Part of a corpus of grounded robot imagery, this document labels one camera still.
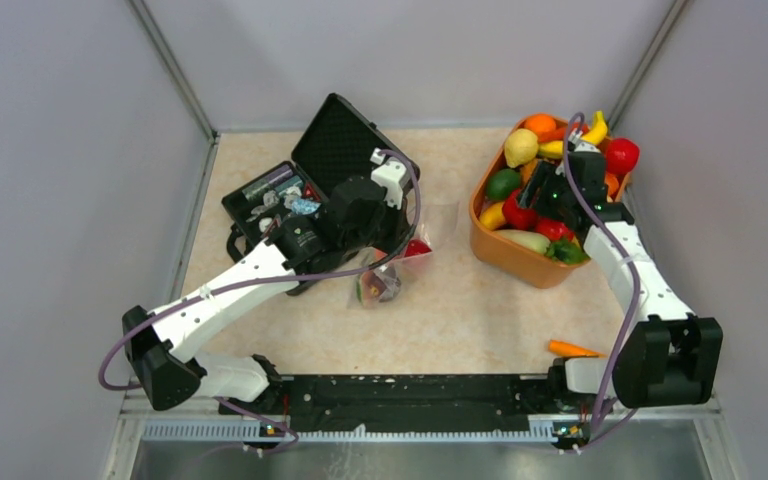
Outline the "red toy bell pepper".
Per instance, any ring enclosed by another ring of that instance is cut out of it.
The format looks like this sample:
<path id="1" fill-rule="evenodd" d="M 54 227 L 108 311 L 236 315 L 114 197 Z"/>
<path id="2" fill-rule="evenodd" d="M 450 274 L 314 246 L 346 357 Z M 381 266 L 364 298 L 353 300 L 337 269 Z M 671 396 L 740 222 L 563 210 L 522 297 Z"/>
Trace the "red toy bell pepper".
<path id="1" fill-rule="evenodd" d="M 514 229 L 528 231 L 538 222 L 538 214 L 530 208 L 520 207 L 518 197 L 522 189 L 512 191 L 502 205 L 502 213 L 506 223 Z"/>

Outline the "red toy tomato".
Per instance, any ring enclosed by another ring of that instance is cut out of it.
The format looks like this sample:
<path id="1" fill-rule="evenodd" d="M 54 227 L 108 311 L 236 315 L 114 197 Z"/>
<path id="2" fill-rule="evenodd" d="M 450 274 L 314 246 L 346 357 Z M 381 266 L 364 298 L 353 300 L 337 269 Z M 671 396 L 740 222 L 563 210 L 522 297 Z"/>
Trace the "red toy tomato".
<path id="1" fill-rule="evenodd" d="M 432 248 L 421 239 L 411 239 L 405 247 L 403 257 L 412 258 L 432 253 Z"/>

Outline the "clear zip top bag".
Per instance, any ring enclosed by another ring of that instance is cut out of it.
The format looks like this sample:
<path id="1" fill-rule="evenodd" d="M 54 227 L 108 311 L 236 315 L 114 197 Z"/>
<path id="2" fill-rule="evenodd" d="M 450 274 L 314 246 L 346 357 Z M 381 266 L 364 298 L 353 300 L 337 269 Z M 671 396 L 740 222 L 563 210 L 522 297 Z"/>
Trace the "clear zip top bag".
<path id="1" fill-rule="evenodd" d="M 358 274 L 353 278 L 350 285 L 347 307 L 353 310 L 378 309 L 406 298 L 409 292 L 419 286 L 420 279 L 434 269 L 436 257 L 454 238 L 458 225 L 459 207 L 460 204 L 458 202 L 429 203 L 423 205 L 420 214 L 420 223 L 411 239 L 421 239 L 432 248 L 433 252 L 422 256 L 404 258 L 404 248 L 398 256 L 384 264 L 395 267 L 402 281 L 401 292 L 394 300 L 389 302 L 377 301 L 374 305 L 367 308 L 359 305 L 355 295 L 355 283 L 357 277 L 374 270 L 372 269 Z"/>

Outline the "toy watermelon slice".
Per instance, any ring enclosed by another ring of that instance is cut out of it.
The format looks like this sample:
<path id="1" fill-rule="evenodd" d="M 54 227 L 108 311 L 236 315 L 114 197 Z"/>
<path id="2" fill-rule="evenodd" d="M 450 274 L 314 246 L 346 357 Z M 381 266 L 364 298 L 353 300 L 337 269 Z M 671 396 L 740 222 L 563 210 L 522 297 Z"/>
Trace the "toy watermelon slice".
<path id="1" fill-rule="evenodd" d="M 360 306 L 367 308 L 374 305 L 379 297 L 377 277 L 371 272 L 359 275 L 355 283 L 355 295 Z"/>

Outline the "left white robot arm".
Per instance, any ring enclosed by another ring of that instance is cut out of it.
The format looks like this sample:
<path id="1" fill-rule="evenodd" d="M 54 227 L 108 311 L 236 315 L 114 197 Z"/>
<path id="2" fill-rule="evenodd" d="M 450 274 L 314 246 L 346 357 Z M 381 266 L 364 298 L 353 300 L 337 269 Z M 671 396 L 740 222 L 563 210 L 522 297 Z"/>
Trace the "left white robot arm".
<path id="1" fill-rule="evenodd" d="M 230 397 L 257 413 L 274 410 L 281 388 L 263 359 L 206 354 L 203 346 L 270 298 L 339 276 L 339 267 L 362 249 L 403 250 L 417 224 L 405 212 L 406 192 L 414 187 L 408 174 L 382 168 L 351 178 L 315 211 L 281 221 L 198 289 L 151 310 L 126 311 L 120 348 L 152 409 Z"/>

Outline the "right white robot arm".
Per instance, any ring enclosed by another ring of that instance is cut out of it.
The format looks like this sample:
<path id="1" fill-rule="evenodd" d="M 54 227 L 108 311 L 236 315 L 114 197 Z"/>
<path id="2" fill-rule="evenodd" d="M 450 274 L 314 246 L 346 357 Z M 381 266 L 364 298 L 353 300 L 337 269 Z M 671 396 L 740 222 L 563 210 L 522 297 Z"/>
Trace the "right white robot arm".
<path id="1" fill-rule="evenodd" d="M 560 412 L 574 411 L 587 394 L 613 397 L 626 408 L 704 404 L 713 393 L 722 328 L 671 289 L 628 208 L 608 201 L 604 172 L 601 154 L 574 152 L 558 165 L 540 163 L 518 198 L 574 233 L 625 312 L 617 351 L 551 368 L 558 377 L 546 385 L 547 400 Z"/>

